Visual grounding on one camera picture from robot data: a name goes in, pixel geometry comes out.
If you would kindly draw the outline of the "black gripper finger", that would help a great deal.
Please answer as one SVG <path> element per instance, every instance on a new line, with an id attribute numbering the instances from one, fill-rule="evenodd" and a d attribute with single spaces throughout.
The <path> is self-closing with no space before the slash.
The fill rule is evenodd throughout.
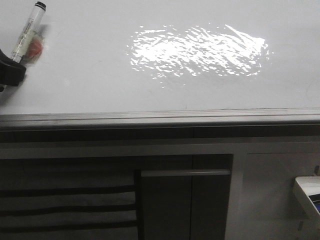
<path id="1" fill-rule="evenodd" d="M 7 57 L 0 51 L 0 91 L 5 86 L 17 87 L 23 81 L 26 74 L 26 67 Z"/>

